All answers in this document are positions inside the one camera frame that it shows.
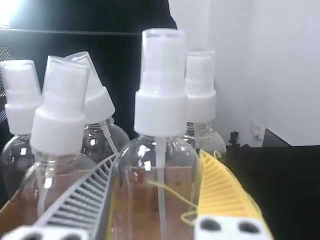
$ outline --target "bottle neck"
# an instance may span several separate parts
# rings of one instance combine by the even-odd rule
[[[188,122],[186,125],[186,135],[194,137],[196,131],[199,131],[198,134],[200,136],[207,136],[214,130],[211,127],[211,121],[200,123]]]
[[[71,164],[72,162],[76,162],[76,158],[78,154],[70,154],[70,155],[53,155],[46,154],[40,151],[33,151],[34,161],[39,162],[44,165],[65,165]]]
[[[109,117],[108,119],[105,120],[105,123],[108,127],[110,127],[111,125],[113,125],[115,123],[115,120],[113,117]],[[86,125],[86,128],[100,128],[100,127],[101,127],[100,122]]]

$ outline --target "electrical outlet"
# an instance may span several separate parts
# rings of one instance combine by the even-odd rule
[[[250,121],[250,133],[259,141],[264,139],[266,129],[257,120]]]

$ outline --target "bright light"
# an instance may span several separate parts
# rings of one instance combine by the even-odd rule
[[[21,0],[0,0],[0,28],[10,28],[10,20]]]

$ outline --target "black cloth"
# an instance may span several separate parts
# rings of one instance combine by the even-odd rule
[[[320,146],[229,148],[226,165],[276,240],[318,240]]]
[[[25,30],[113,33],[177,28],[168,0],[22,0],[10,25]]]

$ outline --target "yellow string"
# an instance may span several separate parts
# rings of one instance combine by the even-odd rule
[[[195,219],[189,220],[187,219],[188,216],[196,215],[198,212],[197,211],[188,211],[183,214],[181,214],[180,218],[181,221],[184,222],[185,224],[188,224],[190,226],[193,226],[195,224]]]
[[[195,205],[193,202],[185,199],[183,196],[181,196],[179,193],[177,193],[176,191],[172,190],[170,187],[168,187],[167,185],[164,185],[164,184],[161,184],[161,183],[158,183],[156,181],[151,181],[151,180],[148,180],[147,181],[148,184],[151,184],[151,185],[155,185],[157,187],[160,187],[160,188],[164,188],[165,190],[169,191],[170,193],[172,193],[173,195],[175,195],[176,197],[178,197],[180,200],[182,200],[183,202],[185,202],[186,204],[194,207],[194,208],[198,208],[197,205]]]

